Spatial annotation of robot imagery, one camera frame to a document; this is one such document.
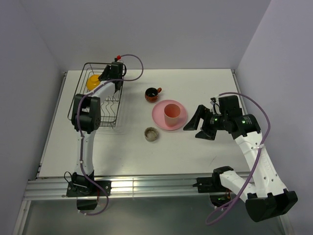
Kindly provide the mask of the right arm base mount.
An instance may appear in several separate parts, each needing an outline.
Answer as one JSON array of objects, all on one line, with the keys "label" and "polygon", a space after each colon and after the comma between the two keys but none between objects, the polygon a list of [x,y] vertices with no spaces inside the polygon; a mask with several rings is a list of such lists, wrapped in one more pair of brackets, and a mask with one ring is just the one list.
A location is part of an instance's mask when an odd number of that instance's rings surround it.
[{"label": "right arm base mount", "polygon": [[222,189],[219,189],[213,184],[211,177],[197,178],[196,183],[194,183],[192,187],[196,188],[198,193],[215,193],[222,191]]}]

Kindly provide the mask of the pink plastic cup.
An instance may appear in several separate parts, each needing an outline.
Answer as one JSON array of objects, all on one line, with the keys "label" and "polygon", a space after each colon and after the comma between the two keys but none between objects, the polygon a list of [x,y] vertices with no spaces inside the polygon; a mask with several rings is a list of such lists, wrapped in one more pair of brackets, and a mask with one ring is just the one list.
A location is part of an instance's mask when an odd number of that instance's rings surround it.
[{"label": "pink plastic cup", "polygon": [[179,122],[180,107],[174,103],[170,103],[164,108],[165,124],[169,127],[175,126]]}]

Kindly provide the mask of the yellow ribbed bowl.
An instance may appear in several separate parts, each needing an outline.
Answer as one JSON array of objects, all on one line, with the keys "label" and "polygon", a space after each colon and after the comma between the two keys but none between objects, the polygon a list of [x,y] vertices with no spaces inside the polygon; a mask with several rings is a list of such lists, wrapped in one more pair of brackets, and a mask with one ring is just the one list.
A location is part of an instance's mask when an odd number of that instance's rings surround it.
[{"label": "yellow ribbed bowl", "polygon": [[98,75],[98,74],[94,74],[87,79],[86,88],[89,91],[92,91],[93,89],[95,89],[100,84],[99,76],[100,75]]}]

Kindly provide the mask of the small grey speckled bowl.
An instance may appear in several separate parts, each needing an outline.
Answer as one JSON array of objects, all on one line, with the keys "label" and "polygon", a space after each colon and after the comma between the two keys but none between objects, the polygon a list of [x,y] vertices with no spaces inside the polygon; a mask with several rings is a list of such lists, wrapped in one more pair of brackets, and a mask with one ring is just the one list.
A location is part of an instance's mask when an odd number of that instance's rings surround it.
[{"label": "small grey speckled bowl", "polygon": [[148,127],[144,131],[144,137],[149,142],[156,141],[158,139],[158,130],[154,127]]}]

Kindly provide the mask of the dark brown ceramic mug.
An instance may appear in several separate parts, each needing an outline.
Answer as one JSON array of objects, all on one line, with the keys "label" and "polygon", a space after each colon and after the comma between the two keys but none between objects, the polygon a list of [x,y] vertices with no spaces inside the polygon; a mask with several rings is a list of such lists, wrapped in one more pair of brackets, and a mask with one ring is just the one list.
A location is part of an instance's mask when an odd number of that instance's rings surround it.
[{"label": "dark brown ceramic mug", "polygon": [[145,99],[150,103],[155,103],[158,100],[159,93],[162,91],[162,88],[148,88],[145,91]]}]

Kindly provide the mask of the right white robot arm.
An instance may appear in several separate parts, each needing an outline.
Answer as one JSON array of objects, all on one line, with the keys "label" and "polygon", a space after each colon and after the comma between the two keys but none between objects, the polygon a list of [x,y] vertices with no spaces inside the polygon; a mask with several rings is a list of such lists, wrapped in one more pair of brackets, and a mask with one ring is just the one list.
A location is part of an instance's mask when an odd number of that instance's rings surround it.
[{"label": "right white robot arm", "polygon": [[184,126],[185,131],[197,130],[202,120],[201,130],[195,135],[198,139],[213,141],[218,131],[229,133],[242,151],[250,173],[246,179],[239,176],[229,166],[214,169],[211,182],[215,190],[228,189],[236,196],[214,211],[221,215],[206,225],[220,221],[238,200],[245,203],[246,211],[254,222],[285,215],[298,201],[295,191],[289,191],[276,172],[265,147],[271,124],[267,115],[268,127],[262,133],[256,117],[243,114],[239,105],[240,93],[226,92],[211,98],[212,106],[220,111],[199,105],[191,120]]}]

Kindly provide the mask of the pink round plate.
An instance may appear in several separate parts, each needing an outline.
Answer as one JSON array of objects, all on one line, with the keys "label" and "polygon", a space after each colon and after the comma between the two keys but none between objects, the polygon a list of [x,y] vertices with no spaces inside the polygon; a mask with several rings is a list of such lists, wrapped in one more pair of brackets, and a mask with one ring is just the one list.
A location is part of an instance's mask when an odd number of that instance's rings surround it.
[{"label": "pink round plate", "polygon": [[[165,120],[164,120],[164,108],[166,105],[168,105],[170,103],[174,103],[174,104],[178,105],[180,107],[180,110],[181,110],[179,122],[173,127],[167,126],[165,124]],[[175,100],[163,100],[154,106],[154,108],[152,110],[152,118],[153,118],[154,123],[158,127],[160,127],[161,129],[173,131],[173,130],[177,130],[177,129],[181,128],[185,124],[185,122],[187,120],[187,111],[182,104],[180,104],[179,102],[177,102]]]}]

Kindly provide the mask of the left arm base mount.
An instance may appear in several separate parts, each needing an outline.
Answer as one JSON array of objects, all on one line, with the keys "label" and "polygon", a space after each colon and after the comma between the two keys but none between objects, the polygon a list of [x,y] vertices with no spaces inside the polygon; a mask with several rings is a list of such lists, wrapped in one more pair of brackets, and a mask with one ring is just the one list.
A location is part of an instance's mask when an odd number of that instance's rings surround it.
[{"label": "left arm base mount", "polygon": [[89,212],[96,209],[100,196],[105,196],[107,199],[111,193],[112,182],[108,180],[94,180],[94,173],[88,175],[88,180],[83,175],[78,175],[76,172],[71,174],[66,171],[64,179],[68,183],[66,197],[75,197],[76,207],[80,212]]}]

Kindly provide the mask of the aluminium frame rail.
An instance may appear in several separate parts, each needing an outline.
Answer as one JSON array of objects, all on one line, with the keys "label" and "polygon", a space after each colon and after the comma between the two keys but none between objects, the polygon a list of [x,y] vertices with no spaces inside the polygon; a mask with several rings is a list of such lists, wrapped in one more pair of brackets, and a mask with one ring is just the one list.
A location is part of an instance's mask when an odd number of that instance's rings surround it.
[{"label": "aluminium frame rail", "polygon": [[[109,198],[143,198],[199,195],[197,178],[211,174],[174,174],[150,176],[97,177],[97,180],[111,182]],[[68,183],[64,178],[47,178],[29,181],[24,191],[24,201],[96,199],[97,196],[67,196]]]}]

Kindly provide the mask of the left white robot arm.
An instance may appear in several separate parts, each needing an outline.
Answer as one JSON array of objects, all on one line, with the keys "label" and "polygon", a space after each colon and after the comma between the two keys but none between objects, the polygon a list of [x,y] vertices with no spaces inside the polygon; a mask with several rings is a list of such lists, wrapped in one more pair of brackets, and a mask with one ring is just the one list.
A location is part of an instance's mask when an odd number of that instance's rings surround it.
[{"label": "left white robot arm", "polygon": [[68,112],[77,133],[76,167],[68,180],[67,197],[104,196],[111,192],[110,181],[94,176],[93,146],[96,131],[115,126],[118,107],[104,112],[106,104],[119,102],[127,68],[120,59],[111,63],[85,63]]}]

